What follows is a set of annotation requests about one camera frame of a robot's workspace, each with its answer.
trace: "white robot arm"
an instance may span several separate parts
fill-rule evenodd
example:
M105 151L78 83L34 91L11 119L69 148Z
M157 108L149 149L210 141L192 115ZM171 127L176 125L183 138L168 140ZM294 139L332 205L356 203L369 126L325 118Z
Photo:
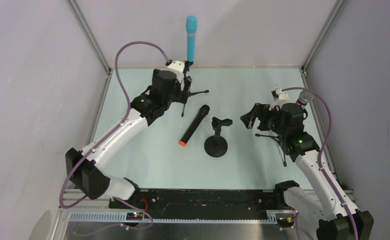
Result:
M283 198L280 202L285 202L311 224L317 225L318 239L346 239L350 228L352 232L351 216L359 235L368 239L373 218L368 211L361 212L346 196L324 160L318 162L319 147L314 138L304 132L306 110L290 102L288 94L282 89L276 89L272 94L273 104L256 103L240 119L251 129L258 118L258 130L273 131L278 135L283 153L302 170L319 199L319 203L314 201L295 181L287 181L276 184L274 191Z
M193 95L189 92L191 79L185 76L188 69L185 64L174 60L164 71L155 69L152 85L131 102L127 119L121 117L107 132L81 151L72 148L66 153L68 173L87 156L70 180L90 199L107 195L127 200L133 194L134 183L126 178L107 176L104 169L122 146L161 117L172 102L185 104L187 98Z

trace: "purple cable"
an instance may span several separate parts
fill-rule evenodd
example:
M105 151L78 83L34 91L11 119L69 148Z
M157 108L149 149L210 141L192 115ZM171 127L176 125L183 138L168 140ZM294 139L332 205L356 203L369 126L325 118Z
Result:
M126 96L126 100L127 100L127 110L126 110L126 114L124 115L123 119L121 120L122 123L124 123L126 120L127 120L127 117L128 115L130 114L130 109L131 109L131 106L130 106L130 98L127 94L127 91L123 85L123 82L121 81L121 78L120 78L120 74L119 74L119 71L118 71L118 58L121 54L121 52L128 48L129 46L132 46L132 45L136 45L136 44L144 44L144 45L149 45L149 46L152 46L152 47L155 47L156 49L158 49L162 55L164 56L166 62L169 61L169 58L167 57L167 55L165 54L165 52L159 47L157 46L156 44L153 44L151 42L147 42L147 41L133 41L133 42L130 42L126 45L124 45L118 52L117 52L117 55L115 56L115 74L117 75L117 79L118 79L118 83L120 84L121 86L121 89L123 90L123 93L124 95ZM97 142L94 146L93 146L93 149L97 149L103 142L105 142L112 134L114 134L121 126L120 125L117 125L115 126L109 133L107 133L99 142ZM75 171L77 170L77 168L83 163L84 159L88 158L89 155L92 153L92 151L88 151L78 162L77 164L71 169L70 173L67 175L67 178L65 179L64 181L64 184L62 185L62 188L61 188L61 193L59 194L59 204L62 208L64 209L69 209L69 208L72 208L74 207L75 205L79 204L82 200L84 200L87 196L83 196L82 198L80 198L79 200L75 201L74 203L70 204L70 205L65 205L64 204L64 193L65 193L65 189L67 188L67 184L68 182L70 181L71 179L71 176L75 173ZM117 199L118 201L124 203L125 205L129 206L130 208L132 209L136 209L140 212L143 212L145 215L148 216L148 218L151 220L151 223L146 226L146 227L141 227L141 228L135 228L135 227L129 227L131 229L138 229L138 230L142 230L142 229L147 229L149 228L150 226L152 226L153 224L153 219L152 217L145 211L142 211L142 210L139 210L138 208L132 206L131 204L125 202L124 200L120 199L120 198L115 198ZM95 234L95 233L98 233L104 229L107 229L107 228L110 228L110 227L114 227L114 226L120 226L120 224L113 224L113 225L109 225L109 226L106 226L104 228L101 228L93 233L89 233L89 235L92 235L92 234Z
M299 230L301 230L301 231L303 231L305 234L307 234L308 237L309 237L311 240L314 240L313 236L307 231L307 229L298 226L298 214L299 214L299 213L296 213L296 216L295 216L296 237L298 238L298 240L301 239L301 237L299 236ZM286 228L286 227L282 227L281 229L282 229L282 230L292 230L293 228L291 228L291 227L289 227L289 228L288 228L288 227L287 227L287 228Z
M327 141L329 140L330 133L332 131L332 124L333 124L333 122L332 122L332 113L330 112L330 107L329 107L327 102L324 100L324 98L320 94L316 93L315 91L313 91L311 89L304 88L304 87L303 88L302 87L289 87L287 89L286 88L282 89L283 92L290 91L290 90L305 90L305 91L309 91L310 93L312 93L316 97L318 97L321 100L321 102L324 104L324 106L326 107L327 114L329 116L329 128L327 130L326 138L323 141L323 145L321 146L320 151L318 152L318 155L317 155L318 166L320 168L322 168L323 167L323 163L321 161L321 156L323 155L324 148L327 146ZM327 174L327 172L324 169L322 169L321 172L323 173L323 176L326 178L327 182L332 187L333 191L335 192L335 194L338 197L338 199L341 202L341 204L343 204L343 208L345 209L346 213L348 214L348 217L349 217L349 219L351 221L351 224L352 224L352 229L354 231L354 239L358 240L357 226L355 224L354 217L352 216L351 211L349 210L348 206L346 204L344 204L345 200L343 199L342 195L337 190L335 184L332 182L332 179L330 178L329 174Z
M298 216L299 216L299 212L296 213L296 215L295 215L295 230L296 230L296 236L297 236L298 239L300 240L301 238L299 237Z
M128 229L145 230L145 229L150 228L150 227L154 224L154 220L153 220L153 218L149 215L149 213L147 213L147 212L145 212L145 211L143 211L143 210L141 210L141 209L136 208L135 206L133 206L133 205L131 205L131 204L125 202L125 201L122 200L121 198L115 197L114 199L120 201L121 203L125 204L126 206L128 206L128 207L130 207L130 208L132 208L132 209L134 209L134 210L136 210L136 211L138 211L138 212L143 213L145 216L148 216L148 218L149 218L149 220L150 220L151 222L150 222L147 226L144 226L144 227L134 227L134 226L127 226L127 225L125 226L125 225L123 225L123 224L121 224L121 223L115 223L115 224L111 224L111 225L104 226L103 228L100 228L100 229L98 229L98 230L96 230L96 231L93 231L93 232L90 232L90 233L84 234L84 233L76 233L75 231L73 231L73 234L76 235L76 236L78 236L78 237L84 237L84 236L88 237L88 236L91 236L91 235L95 235L95 234L97 234L98 232L101 232L101 231L103 231L103 230L105 230L105 229L112 228L112 227L121 227L121 226L122 226L122 227L125 226L125 227L128 228Z
M120 84L121 86L121 89L123 90L123 93L124 95L126 96L126 100L127 100L127 110L126 110L126 114L124 115L123 119L121 120L121 122L125 122L127 120L127 117L128 115L130 114L130 109L131 109L131 106L130 106L130 98L127 94L127 91L123 85L123 82L121 81L121 78L120 78L120 73L118 71L118 57L120 56L121 52L124 51L124 49L128 48L129 46L132 46L132 45L135 45L135 44L144 44L144 45L149 45L149 46L153 46L155 47L156 49L158 49L162 55L164 56L165 60L168 62L169 61L169 58L167 57L167 55L165 54L165 52L159 47L157 46L156 44L153 44L153 43L149 43L147 41L133 41L133 42L130 42L126 45L124 45L118 52L117 52L117 55L115 56L115 74L117 75L117 79L118 79L118 83ZM117 125L115 126L115 128L113 128L109 133L107 133L98 143L96 143L93 147L93 149L97 149L104 141L106 141L106 139L108 139L112 134L114 134L118 129L120 128L120 125ZM88 151L78 162L77 164L71 169L70 173L67 175L67 178L65 179L64 181L64 184L62 185L62 188L61 188L61 193L59 194L59 205L64 208L64 209L69 209L69 208L72 208L74 207L75 205L77 205L78 203L80 203L82 200L84 200L87 196L84 196L82 198L80 198L79 200L77 200L76 202L74 202L73 204L71 205L65 205L64 204L64 193L65 193L65 189L67 188L67 184L68 182L70 181L71 179L71 176L75 173L75 171L77 170L77 168L83 163L84 159L88 158L89 155L92 154L92 151Z

